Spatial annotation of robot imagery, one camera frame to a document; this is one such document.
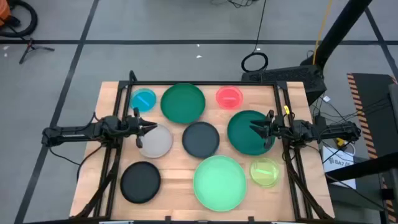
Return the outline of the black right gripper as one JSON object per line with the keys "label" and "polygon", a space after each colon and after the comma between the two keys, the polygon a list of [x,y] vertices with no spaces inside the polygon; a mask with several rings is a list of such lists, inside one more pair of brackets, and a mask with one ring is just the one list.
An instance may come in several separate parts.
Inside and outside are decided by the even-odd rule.
{"label": "black right gripper", "polygon": [[281,115],[275,115],[274,110],[269,110],[266,118],[267,119],[263,120],[252,120],[251,124],[256,125],[253,127],[253,130],[261,138],[266,139],[266,142],[264,143],[264,148],[271,149],[271,147],[274,145],[275,138],[281,137],[280,129],[284,127],[284,117]]}

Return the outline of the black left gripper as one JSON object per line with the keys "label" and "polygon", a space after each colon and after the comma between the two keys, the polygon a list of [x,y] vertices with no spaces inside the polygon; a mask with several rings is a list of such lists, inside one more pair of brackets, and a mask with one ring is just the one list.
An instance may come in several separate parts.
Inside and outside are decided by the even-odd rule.
{"label": "black left gripper", "polygon": [[141,119],[139,109],[134,108],[133,109],[133,115],[129,115],[125,117],[125,125],[126,125],[126,130],[124,131],[123,136],[125,138],[135,135],[136,136],[136,146],[138,148],[143,147],[143,143],[141,138],[143,135],[147,134],[149,131],[153,130],[155,126],[157,126],[157,123],[151,122],[151,121],[146,121],[144,119]]}

